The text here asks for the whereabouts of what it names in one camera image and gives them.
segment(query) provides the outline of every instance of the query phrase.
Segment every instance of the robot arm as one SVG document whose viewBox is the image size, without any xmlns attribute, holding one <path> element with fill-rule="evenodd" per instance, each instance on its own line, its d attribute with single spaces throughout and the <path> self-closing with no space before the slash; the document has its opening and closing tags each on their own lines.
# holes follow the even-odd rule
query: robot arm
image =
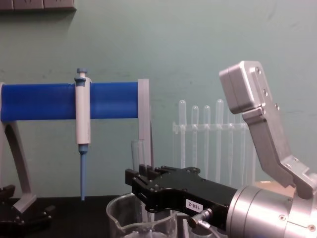
<svg viewBox="0 0 317 238">
<path fill-rule="evenodd" d="M 140 173 L 126 171 L 126 183 L 149 212 L 178 210 L 193 216 L 190 226 L 213 225 L 230 238 L 316 237 L 317 175 L 292 155 L 261 64 L 242 61 L 219 76 L 230 110 L 249 126 L 262 169 L 295 186 L 294 198 L 253 186 L 236 191 L 200 178 L 197 168 L 141 166 Z"/>
</svg>

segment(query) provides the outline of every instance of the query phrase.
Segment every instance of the glass beaker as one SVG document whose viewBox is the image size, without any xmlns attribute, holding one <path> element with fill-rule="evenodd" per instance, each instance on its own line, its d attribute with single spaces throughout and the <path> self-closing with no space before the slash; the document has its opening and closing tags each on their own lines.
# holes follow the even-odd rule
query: glass beaker
<svg viewBox="0 0 317 238">
<path fill-rule="evenodd" d="M 176 238 L 176 212 L 166 210 L 151 214 L 132 193 L 112 200 L 106 213 L 110 238 Z"/>
</svg>

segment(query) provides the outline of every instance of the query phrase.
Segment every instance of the mint green wall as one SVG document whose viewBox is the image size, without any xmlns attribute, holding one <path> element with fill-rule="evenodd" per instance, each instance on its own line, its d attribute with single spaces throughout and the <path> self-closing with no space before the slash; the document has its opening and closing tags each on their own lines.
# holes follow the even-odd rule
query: mint green wall
<svg viewBox="0 0 317 238">
<path fill-rule="evenodd" d="M 317 2 L 312 0 L 76 0 L 75 13 L 0 16 L 0 81 L 94 82 L 149 78 L 156 165 L 172 158 L 177 103 L 223 98 L 218 72 L 262 63 L 283 113 L 293 153 L 317 171 Z M 74 121 L 19 122 L 39 196 L 79 195 Z M 94 120 L 88 195 L 121 194 L 132 166 L 132 119 Z M 1 178 L 17 183 L 8 146 Z"/>
</svg>

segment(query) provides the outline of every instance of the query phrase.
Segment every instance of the blue padded bar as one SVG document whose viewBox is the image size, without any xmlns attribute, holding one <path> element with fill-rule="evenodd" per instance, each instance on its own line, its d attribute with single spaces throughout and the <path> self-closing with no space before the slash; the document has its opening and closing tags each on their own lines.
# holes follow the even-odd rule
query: blue padded bar
<svg viewBox="0 0 317 238">
<path fill-rule="evenodd" d="M 138 83 L 92 83 L 91 118 L 138 117 Z M 3 85 L 1 121 L 75 119 L 74 84 Z"/>
</svg>

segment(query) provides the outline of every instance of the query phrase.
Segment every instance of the beaker rim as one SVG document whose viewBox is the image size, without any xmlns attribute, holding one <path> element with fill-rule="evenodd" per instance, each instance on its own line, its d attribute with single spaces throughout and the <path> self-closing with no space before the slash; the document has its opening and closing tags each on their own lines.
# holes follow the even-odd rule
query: beaker rim
<svg viewBox="0 0 317 238">
<path fill-rule="evenodd" d="M 160 220 L 157 220 L 157 221 L 153 221 L 153 222 L 138 222 L 138 223 L 132 223 L 132 224 L 129 224 L 129 225 L 126 225 L 126 226 L 121 226 L 120 223 L 119 223 L 119 221 L 111 215 L 111 213 L 110 213 L 110 211 L 109 211 L 110 206 L 111 206 L 113 203 L 115 203 L 116 201 L 118 201 L 118 200 L 120 200 L 120 199 L 122 199 L 122 198 L 132 197 L 132 196 L 135 196 L 135 195 L 134 195 L 133 193 L 127 193 L 127 194 L 125 194 L 125 195 L 119 196 L 119 197 L 113 199 L 110 203 L 108 203 L 108 205 L 107 205 L 107 207 L 106 207 L 106 213 L 107 213 L 108 217 L 114 221 L 114 223 L 116 224 L 116 226 L 117 226 L 119 229 L 124 230 L 124 229 L 128 229 L 128 228 L 135 227 L 135 226 L 153 226 L 153 225 L 157 225 L 157 224 L 159 224 L 159 223 L 166 222 L 166 221 L 168 221 L 169 219 L 175 217 L 175 215 L 176 215 L 176 213 L 177 213 L 176 211 L 172 211 L 172 210 L 171 210 L 171 213 L 172 213 L 172 214 L 171 214 L 170 216 L 165 217 L 165 218 L 160 219 Z"/>
</svg>

